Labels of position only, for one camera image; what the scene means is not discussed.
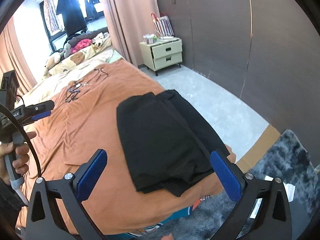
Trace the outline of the person left forearm dark sleeve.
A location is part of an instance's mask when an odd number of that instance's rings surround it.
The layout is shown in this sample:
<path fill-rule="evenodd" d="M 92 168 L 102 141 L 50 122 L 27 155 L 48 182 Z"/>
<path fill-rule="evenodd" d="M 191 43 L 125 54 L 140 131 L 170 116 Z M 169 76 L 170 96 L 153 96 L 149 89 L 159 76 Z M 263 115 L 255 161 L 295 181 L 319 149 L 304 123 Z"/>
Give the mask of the person left forearm dark sleeve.
<path fill-rule="evenodd" d="M 18 215 L 25 206 L 24 202 L 17 196 L 12 188 L 6 185 L 2 180 L 0 182 L 0 210 L 1 215 L 15 229 Z"/>

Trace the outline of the person left hand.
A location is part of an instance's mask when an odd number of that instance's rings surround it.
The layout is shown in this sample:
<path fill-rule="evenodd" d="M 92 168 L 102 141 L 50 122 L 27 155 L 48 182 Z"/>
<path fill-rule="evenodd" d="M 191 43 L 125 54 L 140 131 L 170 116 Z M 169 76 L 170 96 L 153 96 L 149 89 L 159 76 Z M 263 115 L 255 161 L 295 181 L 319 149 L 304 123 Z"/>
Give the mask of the person left hand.
<path fill-rule="evenodd" d="M 12 151 L 15 151 L 15 154 L 18 155 L 18 158 L 12 161 L 12 166 L 17 174 L 23 176 L 29 170 L 30 148 L 26 143 L 23 143 L 21 146 L 14 146 L 12 140 L 9 140 L 9 135 L 1 132 L 1 184 L 5 186 L 10 185 L 10 178 L 5 166 L 4 156 Z"/>

